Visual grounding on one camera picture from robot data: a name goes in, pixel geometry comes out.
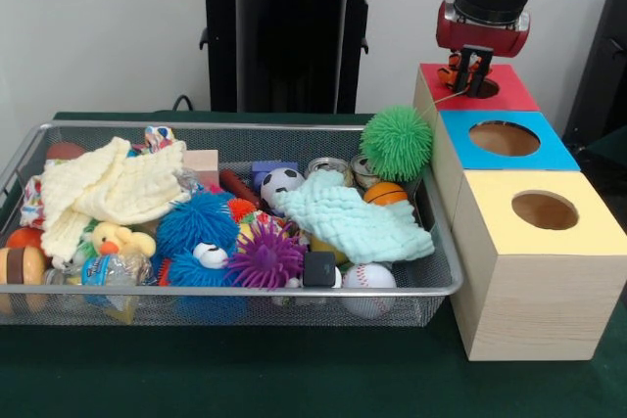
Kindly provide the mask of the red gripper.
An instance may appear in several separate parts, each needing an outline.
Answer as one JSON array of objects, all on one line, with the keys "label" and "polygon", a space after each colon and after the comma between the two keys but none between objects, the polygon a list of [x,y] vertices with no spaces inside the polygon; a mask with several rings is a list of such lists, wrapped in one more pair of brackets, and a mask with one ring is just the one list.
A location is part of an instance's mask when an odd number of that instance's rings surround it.
[{"label": "red gripper", "polygon": [[455,92],[463,92],[468,83],[471,54],[477,59],[468,85],[469,97],[491,97],[494,82],[488,79],[493,54],[513,58],[525,45],[531,25],[530,14],[523,11],[514,23],[482,24],[469,20],[455,8],[453,1],[443,0],[438,10],[436,41],[439,47],[461,50]]}]

